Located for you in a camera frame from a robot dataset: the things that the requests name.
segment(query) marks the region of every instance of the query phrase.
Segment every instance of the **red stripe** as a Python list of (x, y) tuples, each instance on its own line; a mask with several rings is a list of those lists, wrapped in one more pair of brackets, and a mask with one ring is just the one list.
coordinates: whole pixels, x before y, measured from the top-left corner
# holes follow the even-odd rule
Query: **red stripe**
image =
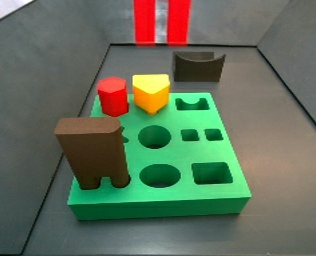
[(168, 44), (188, 44), (189, 16), (192, 0), (169, 0)]
[(156, 39), (156, 0), (134, 0), (136, 42), (154, 45)]

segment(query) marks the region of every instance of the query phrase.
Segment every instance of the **brown arch block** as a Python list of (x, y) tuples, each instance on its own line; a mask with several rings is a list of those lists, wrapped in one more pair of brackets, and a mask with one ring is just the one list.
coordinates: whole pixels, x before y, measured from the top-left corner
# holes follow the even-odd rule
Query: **brown arch block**
[(215, 52), (175, 52), (176, 82), (219, 82), (227, 55)]
[(102, 177), (110, 177), (117, 188), (128, 186), (130, 177), (118, 118), (62, 118), (56, 135), (81, 189), (97, 189)]

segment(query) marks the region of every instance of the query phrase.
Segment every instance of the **green shape sorter board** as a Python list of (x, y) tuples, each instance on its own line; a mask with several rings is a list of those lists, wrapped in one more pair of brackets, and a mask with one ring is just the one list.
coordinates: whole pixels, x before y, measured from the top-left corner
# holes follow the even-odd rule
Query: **green shape sorter board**
[[(240, 213), (252, 197), (225, 126), (209, 93), (171, 93), (149, 115), (129, 95), (120, 116), (130, 184), (104, 178), (96, 190), (74, 179), (69, 206), (80, 220)], [(92, 117), (102, 114), (96, 97)]]

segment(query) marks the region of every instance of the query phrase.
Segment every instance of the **gray wall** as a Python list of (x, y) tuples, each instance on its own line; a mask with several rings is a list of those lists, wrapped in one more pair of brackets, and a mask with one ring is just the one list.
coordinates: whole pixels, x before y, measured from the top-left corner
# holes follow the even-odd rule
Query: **gray wall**
[(0, 21), (0, 254), (22, 252), (109, 48), (80, 0), (36, 1)]
[(316, 0), (293, 0), (259, 49), (316, 121)]
[(24, 5), (26, 5), (33, 0), (0, 0), (0, 18), (9, 15), (12, 12), (18, 10)]
[(288, 0), (195, 0), (191, 44), (256, 46)]
[[(195, 0), (191, 44), (256, 46), (289, 0)], [(86, 1), (112, 43), (136, 43), (133, 0)], [(166, 43), (168, 0), (157, 0), (156, 42)]]

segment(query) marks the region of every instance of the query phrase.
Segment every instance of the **square hole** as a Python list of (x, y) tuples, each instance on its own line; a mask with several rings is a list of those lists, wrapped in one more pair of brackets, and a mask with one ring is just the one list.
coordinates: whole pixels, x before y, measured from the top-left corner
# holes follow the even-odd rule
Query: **square hole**
[(205, 134), (209, 141), (224, 140), (220, 129), (205, 129)]
[(233, 177), (225, 162), (192, 164), (197, 185), (233, 183)]
[(183, 134), (184, 141), (199, 141), (200, 140), (199, 132), (196, 129), (181, 130), (181, 134)]

